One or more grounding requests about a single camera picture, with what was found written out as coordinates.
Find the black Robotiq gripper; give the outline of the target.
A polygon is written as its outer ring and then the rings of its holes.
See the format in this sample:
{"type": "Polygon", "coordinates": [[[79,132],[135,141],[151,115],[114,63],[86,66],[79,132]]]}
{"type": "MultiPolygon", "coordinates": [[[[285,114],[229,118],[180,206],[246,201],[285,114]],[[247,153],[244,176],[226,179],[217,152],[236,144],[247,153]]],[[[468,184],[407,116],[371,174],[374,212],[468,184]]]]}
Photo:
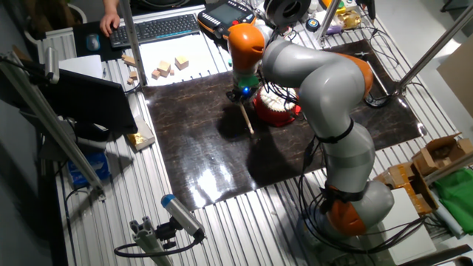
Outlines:
{"type": "Polygon", "coordinates": [[[257,86],[238,86],[236,88],[236,104],[247,106],[248,100],[252,99],[258,90],[257,86]]]}

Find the person's right hand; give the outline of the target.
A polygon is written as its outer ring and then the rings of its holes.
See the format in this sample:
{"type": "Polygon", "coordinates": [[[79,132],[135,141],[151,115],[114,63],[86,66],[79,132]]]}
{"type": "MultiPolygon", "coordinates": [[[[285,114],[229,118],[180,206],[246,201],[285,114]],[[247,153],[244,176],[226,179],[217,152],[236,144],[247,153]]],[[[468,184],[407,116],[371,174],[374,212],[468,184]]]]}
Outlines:
{"type": "Polygon", "coordinates": [[[118,28],[119,24],[120,17],[118,13],[116,11],[107,12],[101,19],[100,29],[106,37],[109,37],[118,28]]]}

